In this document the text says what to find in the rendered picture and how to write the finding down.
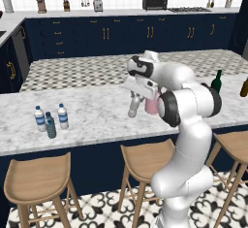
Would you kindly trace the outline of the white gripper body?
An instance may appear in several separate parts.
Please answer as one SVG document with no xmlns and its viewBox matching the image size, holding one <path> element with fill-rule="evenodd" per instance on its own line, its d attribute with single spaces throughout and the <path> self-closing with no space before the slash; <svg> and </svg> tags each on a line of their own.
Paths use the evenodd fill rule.
<svg viewBox="0 0 248 228">
<path fill-rule="evenodd" d="M 150 100 L 155 98 L 158 90 L 156 82 L 141 76 L 128 76 L 123 83 L 123 87 Z"/>
</svg>

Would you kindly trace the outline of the navy base cupboard run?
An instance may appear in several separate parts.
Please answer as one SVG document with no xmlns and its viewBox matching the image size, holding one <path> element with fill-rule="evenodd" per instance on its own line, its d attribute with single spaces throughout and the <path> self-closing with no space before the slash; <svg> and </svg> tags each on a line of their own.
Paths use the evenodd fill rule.
<svg viewBox="0 0 248 228">
<path fill-rule="evenodd" d="M 236 14 L 40 17 L 25 20 L 35 60 L 226 49 Z"/>
</svg>

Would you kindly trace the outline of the wooden bar stool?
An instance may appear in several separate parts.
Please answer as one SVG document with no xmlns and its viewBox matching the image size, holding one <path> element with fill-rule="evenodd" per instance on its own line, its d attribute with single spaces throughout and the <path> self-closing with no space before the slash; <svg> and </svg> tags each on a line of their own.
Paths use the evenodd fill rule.
<svg viewBox="0 0 248 228">
<path fill-rule="evenodd" d="M 69 197 L 80 218 L 82 210 L 71 180 L 71 153 L 27 161 L 11 160 L 4 181 L 7 199 L 17 205 L 21 228 L 29 228 L 40 221 L 60 218 L 64 228 L 71 228 L 68 220 Z M 51 201 L 57 215 L 39 218 L 36 206 Z"/>
<path fill-rule="evenodd" d="M 240 184 L 248 183 L 248 180 L 242 179 L 244 173 L 248 173 L 248 131 L 215 134 L 214 138 L 215 145 L 205 165 L 208 166 L 218 177 L 219 181 L 225 185 L 224 190 L 228 190 L 227 199 L 213 227 L 218 228 L 237 187 Z M 221 148 L 234 160 L 231 173 L 227 179 L 222 178 L 212 166 Z"/>
<path fill-rule="evenodd" d="M 175 146 L 171 139 L 161 143 L 144 144 L 132 147 L 120 146 L 124 158 L 124 172 L 118 203 L 118 211 L 121 211 L 123 199 L 132 199 L 135 205 L 135 214 L 132 228 L 138 227 L 140 208 L 143 202 L 156 201 L 159 197 L 145 199 L 145 194 L 152 194 L 146 191 L 145 187 L 151 182 L 151 177 L 172 158 Z M 139 182 L 139 191 L 135 194 L 129 183 L 129 176 Z"/>
</svg>

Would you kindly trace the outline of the green glass bottle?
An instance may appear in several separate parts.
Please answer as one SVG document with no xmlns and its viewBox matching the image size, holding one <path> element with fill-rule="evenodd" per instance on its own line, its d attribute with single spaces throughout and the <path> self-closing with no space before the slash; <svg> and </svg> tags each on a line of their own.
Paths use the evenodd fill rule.
<svg viewBox="0 0 248 228">
<path fill-rule="evenodd" d="M 221 75 L 222 75 L 222 71 L 219 70 L 217 72 L 217 75 L 216 75 L 215 79 L 211 83 L 211 87 L 213 89 L 215 89 L 217 92 L 220 92 L 220 89 L 221 89 L 221 86 L 222 86 Z"/>
</svg>

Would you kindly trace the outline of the blue-labelled plastic water bottle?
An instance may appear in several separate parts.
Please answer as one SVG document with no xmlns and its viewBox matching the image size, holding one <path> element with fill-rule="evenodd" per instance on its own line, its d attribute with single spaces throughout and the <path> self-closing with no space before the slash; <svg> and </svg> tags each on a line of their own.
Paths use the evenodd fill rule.
<svg viewBox="0 0 248 228">
<path fill-rule="evenodd" d="M 59 119 L 60 127 L 63 130 L 66 130 L 69 128 L 68 114 L 67 114 L 67 110 L 65 109 L 63 104 L 59 105 L 58 119 Z"/>
<path fill-rule="evenodd" d="M 47 130 L 46 128 L 46 119 L 45 119 L 45 114 L 43 112 L 43 110 L 41 109 L 40 106 L 36 107 L 36 111 L 34 113 L 35 119 L 36 119 L 36 123 L 38 126 L 38 130 L 40 132 L 45 132 Z"/>
</svg>

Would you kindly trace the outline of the black toaster oven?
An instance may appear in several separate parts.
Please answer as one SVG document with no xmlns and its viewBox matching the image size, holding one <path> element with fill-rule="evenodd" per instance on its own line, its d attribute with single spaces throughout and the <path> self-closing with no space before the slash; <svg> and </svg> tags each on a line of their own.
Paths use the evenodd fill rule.
<svg viewBox="0 0 248 228">
<path fill-rule="evenodd" d="M 165 10 L 168 0 L 142 0 L 142 8 L 146 11 Z"/>
</svg>

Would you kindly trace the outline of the navy island cabinet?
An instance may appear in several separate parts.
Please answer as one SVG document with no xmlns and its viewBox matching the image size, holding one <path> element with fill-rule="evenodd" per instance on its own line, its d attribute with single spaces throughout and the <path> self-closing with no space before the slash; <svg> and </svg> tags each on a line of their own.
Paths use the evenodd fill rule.
<svg viewBox="0 0 248 228">
<path fill-rule="evenodd" d="M 120 148 L 121 145 L 129 147 L 142 144 L 161 143 L 167 139 L 172 139 L 175 143 L 177 136 L 178 134 L 169 134 L 165 136 L 98 145 L 59 148 L 18 155 L 1 156 L 0 187 L 4 187 L 5 176 L 12 159 L 31 160 L 40 157 L 64 155 L 69 151 L 72 155 L 71 176 L 78 196 L 120 189 L 124 171 L 124 159 Z"/>
</svg>

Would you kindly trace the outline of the black hob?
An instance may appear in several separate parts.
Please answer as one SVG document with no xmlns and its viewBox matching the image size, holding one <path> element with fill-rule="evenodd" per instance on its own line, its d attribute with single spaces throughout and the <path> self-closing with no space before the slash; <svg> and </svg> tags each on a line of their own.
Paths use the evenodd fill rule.
<svg viewBox="0 0 248 228">
<path fill-rule="evenodd" d="M 173 13 L 191 13 L 191 12 L 211 12 L 211 10 L 203 7 L 179 7 L 179 8 L 167 8 L 167 10 Z"/>
</svg>

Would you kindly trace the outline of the teal plastic bottle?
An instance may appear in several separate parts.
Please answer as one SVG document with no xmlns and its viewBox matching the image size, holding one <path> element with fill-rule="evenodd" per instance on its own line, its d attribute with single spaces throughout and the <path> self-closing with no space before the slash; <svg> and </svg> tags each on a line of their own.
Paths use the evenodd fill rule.
<svg viewBox="0 0 248 228">
<path fill-rule="evenodd" d="M 56 137 L 55 123 L 54 123 L 54 119 L 51 116 L 50 112 L 46 112 L 46 131 L 47 131 L 47 135 L 51 139 L 54 139 Z"/>
</svg>

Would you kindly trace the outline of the brown glass bottle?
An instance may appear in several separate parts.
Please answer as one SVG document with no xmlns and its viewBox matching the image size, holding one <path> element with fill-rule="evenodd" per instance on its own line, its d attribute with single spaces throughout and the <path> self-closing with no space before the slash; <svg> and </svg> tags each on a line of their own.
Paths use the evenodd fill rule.
<svg viewBox="0 0 248 228">
<path fill-rule="evenodd" d="M 243 83 L 239 95 L 241 97 L 246 97 L 248 94 L 248 78 L 247 80 Z"/>
</svg>

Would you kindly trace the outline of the navy tall cupboard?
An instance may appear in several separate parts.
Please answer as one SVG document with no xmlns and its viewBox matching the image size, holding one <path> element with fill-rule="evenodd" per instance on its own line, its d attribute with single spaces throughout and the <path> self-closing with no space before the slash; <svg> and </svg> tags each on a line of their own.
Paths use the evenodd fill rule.
<svg viewBox="0 0 248 228">
<path fill-rule="evenodd" d="M 236 16 L 229 49 L 242 55 L 248 40 L 248 0 L 242 0 Z"/>
</svg>

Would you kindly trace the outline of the steel dishwasher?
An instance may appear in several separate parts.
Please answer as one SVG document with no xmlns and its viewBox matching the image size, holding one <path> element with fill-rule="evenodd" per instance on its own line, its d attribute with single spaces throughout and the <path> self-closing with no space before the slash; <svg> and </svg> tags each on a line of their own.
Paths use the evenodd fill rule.
<svg viewBox="0 0 248 228">
<path fill-rule="evenodd" d="M 14 41 L 15 53 L 20 67 L 22 79 L 26 81 L 30 67 L 20 27 L 13 33 L 12 38 Z"/>
</svg>

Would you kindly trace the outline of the brown coffee machine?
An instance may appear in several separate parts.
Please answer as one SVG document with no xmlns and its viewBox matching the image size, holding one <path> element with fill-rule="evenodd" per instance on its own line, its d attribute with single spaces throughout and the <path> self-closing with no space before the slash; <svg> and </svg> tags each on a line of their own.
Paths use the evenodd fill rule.
<svg viewBox="0 0 248 228">
<path fill-rule="evenodd" d="M 47 12 L 45 0 L 36 0 L 38 4 L 38 13 L 45 14 Z"/>
</svg>

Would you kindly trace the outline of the navy side cupboard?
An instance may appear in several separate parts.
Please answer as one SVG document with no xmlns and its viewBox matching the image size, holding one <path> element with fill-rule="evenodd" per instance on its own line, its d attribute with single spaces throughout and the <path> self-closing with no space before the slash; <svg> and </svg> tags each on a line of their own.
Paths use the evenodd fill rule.
<svg viewBox="0 0 248 228">
<path fill-rule="evenodd" d="M 0 94 L 19 92 L 23 83 L 13 39 L 0 48 Z"/>
</svg>

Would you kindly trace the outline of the white paper towel roll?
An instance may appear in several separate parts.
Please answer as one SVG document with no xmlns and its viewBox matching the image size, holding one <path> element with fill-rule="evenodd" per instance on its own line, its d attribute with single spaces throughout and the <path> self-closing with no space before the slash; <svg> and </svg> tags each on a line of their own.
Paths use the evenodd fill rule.
<svg viewBox="0 0 248 228">
<path fill-rule="evenodd" d="M 12 1 L 11 0 L 2 0 L 5 8 L 5 12 L 7 14 L 11 14 L 14 11 Z"/>
</svg>

